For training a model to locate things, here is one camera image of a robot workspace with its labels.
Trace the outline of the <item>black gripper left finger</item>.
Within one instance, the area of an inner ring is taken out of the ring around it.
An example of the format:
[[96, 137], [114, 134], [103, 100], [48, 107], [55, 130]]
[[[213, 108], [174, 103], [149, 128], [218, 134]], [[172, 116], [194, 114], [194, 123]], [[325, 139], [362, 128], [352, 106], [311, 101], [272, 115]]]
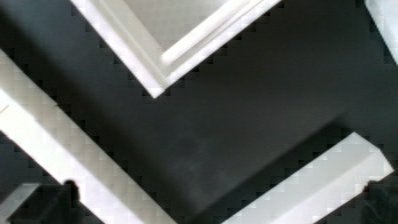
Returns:
[[62, 185], [23, 183], [0, 202], [0, 224], [80, 224], [80, 194]]

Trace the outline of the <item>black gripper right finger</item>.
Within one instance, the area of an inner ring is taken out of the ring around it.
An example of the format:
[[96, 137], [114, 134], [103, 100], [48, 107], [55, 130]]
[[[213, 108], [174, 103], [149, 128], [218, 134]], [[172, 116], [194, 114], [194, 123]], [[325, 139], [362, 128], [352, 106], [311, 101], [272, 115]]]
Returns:
[[398, 184], [369, 181], [362, 193], [361, 224], [398, 224]]

